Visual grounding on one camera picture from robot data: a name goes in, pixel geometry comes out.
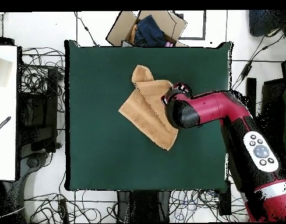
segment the cardboard box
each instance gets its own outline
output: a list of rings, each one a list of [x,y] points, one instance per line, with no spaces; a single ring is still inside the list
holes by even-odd
[[[105,39],[113,46],[121,46],[122,40],[129,40],[133,26],[148,15],[152,15],[161,31],[165,33],[166,41],[173,43],[176,47],[186,47],[177,39],[187,22],[166,10],[141,10],[138,17],[131,11],[121,11]]]

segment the white tile floor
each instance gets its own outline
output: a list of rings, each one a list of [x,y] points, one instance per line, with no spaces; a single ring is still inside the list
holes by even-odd
[[[105,37],[110,30],[112,24],[115,22],[119,12],[78,12],[85,25],[91,31],[95,41],[101,46],[109,46]],[[199,36],[203,21],[195,14],[194,11],[185,13],[184,19],[189,20],[188,27],[195,26],[195,33],[191,36]],[[235,82],[241,70],[246,64],[246,61],[253,54],[257,45],[261,41],[261,37],[252,37],[248,29],[248,10],[207,10],[206,20],[206,39],[205,40],[181,40],[181,42],[192,47],[217,47],[220,43],[225,41],[234,42],[234,49],[232,53],[232,81]],[[80,21],[76,21],[73,12],[36,12],[36,13],[6,13],[3,19],[0,15],[0,36],[15,39],[16,45],[23,48],[29,47],[51,47],[59,51],[65,52],[63,42],[66,39],[77,40],[81,46],[92,46],[93,43],[89,34],[84,30]],[[260,48],[276,41],[282,33],[275,37],[265,38]],[[42,49],[42,53],[50,51],[49,49]],[[260,101],[260,94],[262,84],[266,80],[281,78],[281,61],[286,60],[286,39],[281,40],[277,44],[271,46],[267,50],[262,51],[253,62],[253,68],[250,71],[249,77],[257,78],[257,101]],[[45,61],[57,62],[59,57],[47,57]],[[238,90],[245,94],[245,81],[241,83]],[[64,116],[59,113],[58,128],[63,127]],[[60,182],[62,181],[65,171],[65,134],[62,132],[58,136],[58,142],[63,144],[63,147],[58,150],[52,159],[49,166],[42,168],[40,171],[33,173],[27,180],[26,189],[24,192],[25,199],[44,195],[49,193],[58,193]],[[70,201],[76,200],[78,206],[82,207],[82,194],[84,191],[71,192],[66,191],[61,185],[61,193]],[[239,193],[232,186],[232,194],[235,198],[239,198]],[[102,216],[107,215],[107,207],[113,205],[112,201],[116,201],[116,192],[114,191],[87,191],[83,197],[85,208],[97,208]],[[108,203],[100,203],[97,201],[108,201]],[[26,201],[26,215],[29,218],[41,204],[38,201]],[[241,203],[235,202],[232,209],[240,209]],[[74,211],[74,207],[68,204],[70,212]],[[89,219],[94,219],[96,213],[88,211]],[[38,214],[36,221],[40,221],[43,215]],[[216,219],[213,214],[205,208],[198,209],[193,215],[194,222],[215,222]],[[247,221],[248,218],[241,215],[240,221]],[[80,216],[76,219],[76,223],[86,223],[87,219]],[[115,222],[113,218],[106,218],[103,222]]]

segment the gray button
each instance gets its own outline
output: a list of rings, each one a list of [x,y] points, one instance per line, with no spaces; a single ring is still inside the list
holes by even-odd
[[[274,163],[274,160],[272,158],[268,158],[269,163]]]
[[[258,145],[253,149],[253,153],[258,158],[267,158],[269,156],[269,150],[264,145]]]
[[[265,160],[260,160],[260,164],[261,164],[262,166],[265,166],[265,165],[267,164],[267,162],[266,162]]]

